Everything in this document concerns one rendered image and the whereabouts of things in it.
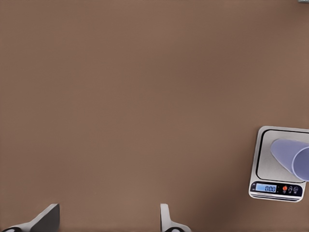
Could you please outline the silver digital kitchen scale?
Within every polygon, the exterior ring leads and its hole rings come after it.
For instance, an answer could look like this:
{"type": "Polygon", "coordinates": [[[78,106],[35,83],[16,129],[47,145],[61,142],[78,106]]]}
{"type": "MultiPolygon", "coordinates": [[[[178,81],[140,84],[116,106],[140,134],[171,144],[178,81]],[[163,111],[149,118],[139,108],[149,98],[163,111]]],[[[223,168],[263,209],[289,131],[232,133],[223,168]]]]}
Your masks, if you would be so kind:
{"type": "Polygon", "coordinates": [[[257,134],[249,195],[253,198],[299,202],[305,193],[306,181],[291,174],[270,152],[277,139],[309,143],[309,129],[263,126],[257,134]]]}

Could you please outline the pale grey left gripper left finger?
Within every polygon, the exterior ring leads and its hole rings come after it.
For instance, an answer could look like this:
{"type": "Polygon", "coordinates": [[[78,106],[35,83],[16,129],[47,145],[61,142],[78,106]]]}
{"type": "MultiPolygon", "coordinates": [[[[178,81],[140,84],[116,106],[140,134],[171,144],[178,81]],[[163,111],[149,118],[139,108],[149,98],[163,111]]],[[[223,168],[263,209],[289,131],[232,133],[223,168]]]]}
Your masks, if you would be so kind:
{"type": "Polygon", "coordinates": [[[33,220],[13,225],[1,232],[58,232],[60,227],[60,205],[53,203],[33,220]]]}

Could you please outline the lavender plastic cup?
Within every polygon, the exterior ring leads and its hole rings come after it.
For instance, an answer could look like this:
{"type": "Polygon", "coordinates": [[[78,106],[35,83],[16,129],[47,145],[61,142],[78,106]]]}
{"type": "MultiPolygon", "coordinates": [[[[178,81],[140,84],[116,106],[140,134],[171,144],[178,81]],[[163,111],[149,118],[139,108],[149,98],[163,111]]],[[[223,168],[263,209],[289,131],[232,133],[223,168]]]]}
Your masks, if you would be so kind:
{"type": "Polygon", "coordinates": [[[277,139],[270,146],[277,162],[302,181],[309,182],[309,143],[277,139]]]}

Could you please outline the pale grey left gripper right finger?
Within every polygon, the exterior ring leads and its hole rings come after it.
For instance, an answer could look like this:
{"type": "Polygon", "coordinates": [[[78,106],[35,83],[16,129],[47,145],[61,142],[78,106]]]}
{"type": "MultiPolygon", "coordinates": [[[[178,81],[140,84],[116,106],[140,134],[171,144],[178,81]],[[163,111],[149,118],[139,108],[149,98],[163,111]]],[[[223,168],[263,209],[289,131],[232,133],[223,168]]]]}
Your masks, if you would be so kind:
{"type": "Polygon", "coordinates": [[[191,232],[191,229],[170,218],[169,206],[166,203],[160,204],[160,230],[161,232],[191,232]]]}

